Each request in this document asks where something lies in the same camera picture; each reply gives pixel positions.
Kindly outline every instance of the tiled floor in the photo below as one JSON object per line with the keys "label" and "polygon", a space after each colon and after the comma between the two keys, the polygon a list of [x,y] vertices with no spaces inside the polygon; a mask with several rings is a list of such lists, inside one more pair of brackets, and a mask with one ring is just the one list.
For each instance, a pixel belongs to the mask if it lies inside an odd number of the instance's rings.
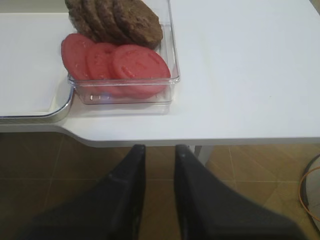
{"label": "tiled floor", "polygon": [[[97,183],[129,148],[91,148],[57,133],[0,135],[0,239],[10,240],[32,216]],[[320,144],[216,146],[207,164],[228,186],[296,221],[320,240],[299,204],[298,181]],[[179,240],[173,190],[174,148],[147,148],[141,240]]]}

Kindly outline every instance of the clear plastic container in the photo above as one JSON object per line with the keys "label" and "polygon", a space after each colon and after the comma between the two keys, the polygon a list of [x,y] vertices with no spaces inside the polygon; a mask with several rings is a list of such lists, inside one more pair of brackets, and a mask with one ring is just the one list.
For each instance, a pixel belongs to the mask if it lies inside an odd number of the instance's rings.
{"label": "clear plastic container", "polygon": [[[144,0],[159,17],[163,39],[155,51],[163,58],[170,69],[171,78],[153,79],[97,79],[74,80],[70,75],[69,83],[84,104],[130,104],[130,103],[170,103],[174,97],[175,84],[180,81],[179,64],[174,37],[170,0]],[[162,92],[148,99],[113,97],[110,93],[97,91],[97,87],[109,86],[146,86],[164,85]]]}

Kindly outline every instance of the orange cable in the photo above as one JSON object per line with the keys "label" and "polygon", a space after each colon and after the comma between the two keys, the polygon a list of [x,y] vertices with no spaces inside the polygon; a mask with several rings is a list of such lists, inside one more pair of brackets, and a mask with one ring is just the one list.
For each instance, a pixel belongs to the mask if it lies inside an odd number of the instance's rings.
{"label": "orange cable", "polygon": [[302,183],[304,182],[304,180],[306,179],[306,177],[307,177],[310,173],[314,172],[315,170],[319,170],[319,169],[320,169],[320,166],[318,166],[318,167],[316,167],[316,168],[313,168],[313,169],[310,170],[310,171],[307,171],[307,172],[303,175],[303,177],[302,177],[302,179],[301,179],[301,181],[300,181],[300,184],[299,184],[298,195],[299,195],[300,203],[301,203],[301,205],[303,206],[304,210],[305,210],[311,217],[313,217],[315,220],[317,220],[317,221],[320,222],[320,218],[317,217],[317,216],[315,216],[312,212],[309,211],[309,209],[307,208],[307,206],[304,204],[304,201],[302,200],[302,197],[301,197],[301,194],[300,194],[300,192],[301,192],[301,187],[302,187]]}

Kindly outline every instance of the white table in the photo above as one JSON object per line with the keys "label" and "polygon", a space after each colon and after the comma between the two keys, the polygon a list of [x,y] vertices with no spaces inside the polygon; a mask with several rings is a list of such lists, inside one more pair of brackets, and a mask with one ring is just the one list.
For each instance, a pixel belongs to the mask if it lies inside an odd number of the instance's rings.
{"label": "white table", "polygon": [[[66,11],[63,0],[32,1],[24,7]],[[58,123],[0,132],[55,131],[94,147],[320,142],[320,16],[308,0],[171,0],[171,7],[181,82],[168,114],[112,115],[115,106],[75,97]]]}

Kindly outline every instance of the tomato slice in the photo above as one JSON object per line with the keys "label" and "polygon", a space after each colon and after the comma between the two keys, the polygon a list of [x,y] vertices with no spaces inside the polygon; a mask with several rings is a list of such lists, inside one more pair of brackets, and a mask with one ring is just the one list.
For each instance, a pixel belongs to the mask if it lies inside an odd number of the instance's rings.
{"label": "tomato slice", "polygon": [[[170,78],[166,62],[153,50],[138,45],[122,45],[111,56],[112,75],[118,79]],[[148,99],[166,88],[166,85],[131,85],[123,91],[135,99]]]}
{"label": "tomato slice", "polygon": [[87,52],[86,62],[92,79],[110,79],[109,72],[110,55],[117,46],[100,42],[93,45]]}
{"label": "tomato slice", "polygon": [[61,44],[62,62],[75,80],[90,79],[86,54],[94,44],[92,40],[79,33],[72,33],[63,40]]}
{"label": "tomato slice", "polygon": [[[93,80],[112,79],[109,71],[111,53],[117,48],[116,45],[101,42],[93,45],[87,52],[86,63],[89,74]],[[98,94],[110,93],[113,97],[124,97],[125,94],[117,86],[97,86]]]}

